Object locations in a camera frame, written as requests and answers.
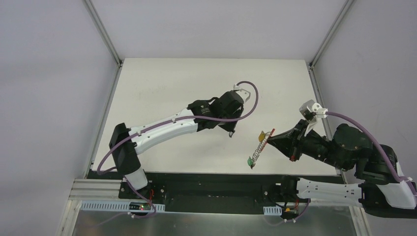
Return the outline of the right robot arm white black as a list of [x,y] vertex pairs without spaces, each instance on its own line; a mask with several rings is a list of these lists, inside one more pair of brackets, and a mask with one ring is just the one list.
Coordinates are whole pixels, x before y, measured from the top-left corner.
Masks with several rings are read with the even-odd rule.
[[279,188],[281,199],[320,199],[361,207],[376,217],[416,218],[416,185],[394,178],[399,163],[391,147],[377,146],[365,133],[345,123],[337,127],[332,139],[307,126],[302,119],[293,129],[269,137],[267,143],[293,162],[306,155],[341,171],[354,170],[360,183],[335,184],[286,176]]

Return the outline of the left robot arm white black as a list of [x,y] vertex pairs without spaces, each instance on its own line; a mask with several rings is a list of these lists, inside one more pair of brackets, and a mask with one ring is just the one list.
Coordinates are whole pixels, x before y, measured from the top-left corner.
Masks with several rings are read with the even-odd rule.
[[114,128],[109,147],[116,170],[130,182],[132,194],[138,199],[144,199],[150,192],[138,155],[177,136],[217,126],[232,136],[236,119],[243,113],[243,106],[249,98],[248,91],[232,90],[219,98],[196,100],[166,120],[130,128],[124,123],[118,124]]

